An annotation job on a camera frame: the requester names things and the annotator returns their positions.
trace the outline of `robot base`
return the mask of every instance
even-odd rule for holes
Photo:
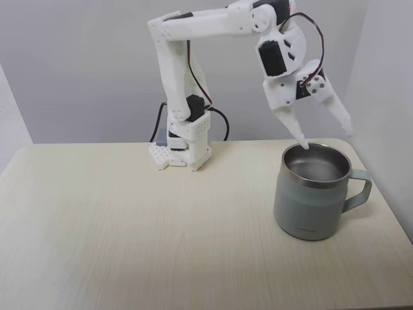
[[[212,155],[212,149],[208,146],[208,151],[197,162],[187,165],[184,160],[174,155],[169,147],[160,147],[153,143],[149,146],[149,154],[151,155],[155,166],[158,170],[164,170],[167,166],[173,167],[190,167],[191,171],[197,171],[201,168]]]

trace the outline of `table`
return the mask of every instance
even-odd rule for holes
[[[364,169],[344,141],[315,141]],[[413,246],[376,186],[329,240],[277,226],[293,143],[213,143],[198,172],[156,170],[147,143],[21,150],[0,178],[0,309],[413,305]]]

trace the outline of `white wall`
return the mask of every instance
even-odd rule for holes
[[[0,65],[0,174],[19,149],[31,144],[32,140]]]
[[[413,1],[371,1],[345,105],[352,144],[413,241]]]
[[[0,62],[35,143],[148,141],[165,95],[146,22],[165,13],[220,8],[228,1],[1,0]],[[325,33],[325,70],[339,96],[348,79],[367,0],[298,0]],[[311,25],[308,57],[319,57]],[[255,54],[258,37],[193,44],[214,105],[228,116],[230,139],[290,138],[265,98]],[[308,138],[342,137],[311,99],[297,114]],[[225,124],[212,120],[211,139]]]

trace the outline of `stainless steel mug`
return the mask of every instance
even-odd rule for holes
[[[346,200],[349,179],[365,180],[363,192]],[[278,175],[274,215],[290,235],[304,240],[324,240],[334,235],[341,214],[368,200],[372,180],[366,171],[353,170],[342,152],[310,143],[288,148]]]

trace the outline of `red wire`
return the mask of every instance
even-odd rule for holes
[[[209,103],[212,105],[212,100],[211,98],[208,96],[207,92],[205,92],[205,90],[202,88],[201,84],[199,84],[198,80],[195,77],[194,72],[192,71],[191,68],[191,41],[188,40],[186,42],[186,47],[188,48],[188,66],[189,66],[189,70],[191,71],[192,77],[194,78],[196,84],[198,85],[199,89],[202,91],[202,93],[204,94],[204,96],[207,98],[207,100],[209,101]]]
[[[306,15],[306,14],[304,14],[304,13],[301,13],[301,12],[292,14],[289,18],[287,18],[287,19],[281,24],[281,26],[279,27],[279,31],[280,31],[281,33],[283,33],[283,29],[284,29],[284,26],[285,26],[285,24],[287,23],[287,21],[288,21],[290,18],[294,17],[294,16],[304,17],[307,21],[309,21],[310,23],[313,24],[313,26],[316,28],[318,34],[320,35],[321,48],[323,49],[323,53],[322,53],[321,59],[320,59],[320,64],[318,65],[318,67],[316,68],[316,70],[313,72],[313,74],[311,74],[304,82],[302,82],[302,84],[300,84],[300,87],[305,87],[305,85],[306,85],[308,82],[312,81],[312,79],[314,79],[314,78],[320,73],[321,69],[323,68],[324,54],[325,54],[324,35],[323,35],[323,33],[321,32],[320,28],[318,27],[317,23],[316,23],[310,16],[308,16],[308,15]]]

